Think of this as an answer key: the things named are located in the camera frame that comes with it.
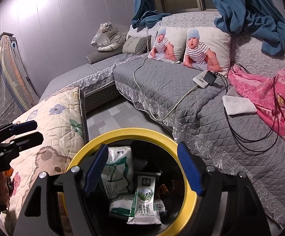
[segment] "gray quilted bedspread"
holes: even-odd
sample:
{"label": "gray quilted bedspread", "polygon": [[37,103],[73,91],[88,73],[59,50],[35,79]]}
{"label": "gray quilted bedspread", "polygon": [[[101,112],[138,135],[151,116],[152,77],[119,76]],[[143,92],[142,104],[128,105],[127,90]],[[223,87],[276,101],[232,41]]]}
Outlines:
{"label": "gray quilted bedspread", "polygon": [[[135,73],[138,89],[133,79],[134,70],[143,59],[118,65],[114,69],[117,89],[140,110],[151,110],[163,118],[178,100],[193,86],[193,77],[200,71],[181,64],[170,64],[147,59]],[[222,96],[225,87],[217,78],[213,86],[197,89],[189,94],[164,124],[173,130],[176,141],[185,141],[195,154],[206,163],[213,163],[228,174],[247,172],[262,202],[265,212],[282,227],[285,226],[285,141],[277,143],[265,153],[253,153],[241,148],[233,138],[225,119]],[[230,124],[247,139],[259,139],[270,128],[258,115],[233,116]],[[246,143],[253,150],[270,147],[276,133],[257,143]]]}

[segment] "blue knit hat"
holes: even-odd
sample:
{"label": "blue knit hat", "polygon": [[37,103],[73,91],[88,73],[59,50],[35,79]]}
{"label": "blue knit hat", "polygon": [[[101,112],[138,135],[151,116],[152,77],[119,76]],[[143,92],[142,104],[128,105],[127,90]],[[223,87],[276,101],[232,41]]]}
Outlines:
{"label": "blue knit hat", "polygon": [[166,34],[166,28],[165,27],[162,27],[158,30],[158,35],[160,35],[160,34],[164,34],[164,35]]}
{"label": "blue knit hat", "polygon": [[187,33],[187,40],[192,37],[196,37],[198,40],[200,40],[200,34],[196,28],[191,28],[191,30],[189,30],[189,32]]}

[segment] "mattress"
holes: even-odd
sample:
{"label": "mattress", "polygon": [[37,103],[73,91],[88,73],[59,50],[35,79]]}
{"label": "mattress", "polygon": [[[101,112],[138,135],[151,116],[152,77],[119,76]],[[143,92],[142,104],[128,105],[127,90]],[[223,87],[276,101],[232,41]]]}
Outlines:
{"label": "mattress", "polygon": [[114,84],[113,69],[118,63],[134,55],[119,54],[94,64],[84,64],[53,79],[40,98],[40,102],[65,87],[80,87],[85,97]]}
{"label": "mattress", "polygon": [[[158,118],[164,116],[181,97],[190,90],[193,77],[200,71],[181,64],[146,59],[122,63],[114,69],[117,89],[134,103],[137,109],[151,111]],[[213,86],[190,93],[163,121],[170,127],[177,142],[185,141],[194,154],[200,155],[206,164],[213,164],[227,174],[244,171],[248,174],[260,198],[266,214],[285,226],[285,141],[278,137],[277,143],[265,153],[252,153],[242,149],[234,140],[228,127],[222,96],[225,87],[218,77]],[[230,124],[236,132],[247,139],[259,139],[270,128],[258,115],[231,117]],[[276,139],[272,132],[258,143],[245,144],[253,150],[270,147]]]}

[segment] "baby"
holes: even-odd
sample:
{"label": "baby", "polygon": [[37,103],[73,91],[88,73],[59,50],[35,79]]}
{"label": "baby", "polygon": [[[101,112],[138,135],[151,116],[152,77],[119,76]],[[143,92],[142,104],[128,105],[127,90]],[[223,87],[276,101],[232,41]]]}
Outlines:
{"label": "baby", "polygon": [[176,61],[176,57],[174,55],[174,46],[171,44],[168,38],[165,37],[166,28],[160,28],[158,31],[158,36],[156,39],[156,43],[154,44],[152,50],[150,51],[150,56],[152,58],[156,57],[156,53],[165,54],[164,58],[168,58],[169,60]]}
{"label": "baby", "polygon": [[192,28],[187,34],[187,47],[185,50],[183,65],[199,70],[222,72],[216,53],[210,50],[206,44],[199,40],[200,34],[198,30],[196,28]]}

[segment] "gray tile floor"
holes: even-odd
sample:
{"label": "gray tile floor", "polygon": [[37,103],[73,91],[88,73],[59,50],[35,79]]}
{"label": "gray tile floor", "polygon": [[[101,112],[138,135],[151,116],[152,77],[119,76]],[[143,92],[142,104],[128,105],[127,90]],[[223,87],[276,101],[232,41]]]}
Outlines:
{"label": "gray tile floor", "polygon": [[89,140],[106,132],[121,128],[145,128],[172,138],[172,133],[153,121],[149,115],[137,110],[123,96],[87,113]]}

